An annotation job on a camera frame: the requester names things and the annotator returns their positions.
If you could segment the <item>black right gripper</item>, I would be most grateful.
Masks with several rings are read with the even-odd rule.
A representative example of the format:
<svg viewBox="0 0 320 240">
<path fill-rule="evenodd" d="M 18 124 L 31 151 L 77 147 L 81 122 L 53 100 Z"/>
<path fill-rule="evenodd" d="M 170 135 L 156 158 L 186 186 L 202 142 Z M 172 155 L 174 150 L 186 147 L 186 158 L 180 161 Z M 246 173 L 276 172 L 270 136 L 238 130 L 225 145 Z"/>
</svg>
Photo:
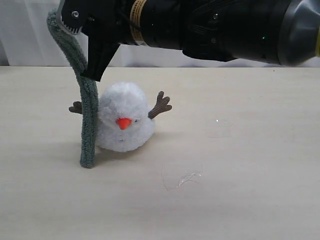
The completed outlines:
<svg viewBox="0 0 320 240">
<path fill-rule="evenodd" d="M 61 0 L 58 25 L 67 34 L 88 37 L 82 77 L 100 82 L 120 44 L 140 45 L 139 0 Z"/>
</svg>

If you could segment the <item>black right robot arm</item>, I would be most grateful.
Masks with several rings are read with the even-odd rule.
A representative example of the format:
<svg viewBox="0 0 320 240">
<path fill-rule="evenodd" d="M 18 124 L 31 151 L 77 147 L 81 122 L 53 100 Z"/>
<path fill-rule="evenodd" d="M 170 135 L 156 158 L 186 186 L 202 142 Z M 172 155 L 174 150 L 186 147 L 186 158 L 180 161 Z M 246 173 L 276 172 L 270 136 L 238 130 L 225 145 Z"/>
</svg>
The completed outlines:
<svg viewBox="0 0 320 240">
<path fill-rule="evenodd" d="M 56 20 L 69 35 L 88 37 L 82 76 L 94 81 L 120 45 L 280 66 L 320 55 L 317 0 L 62 0 Z"/>
</svg>

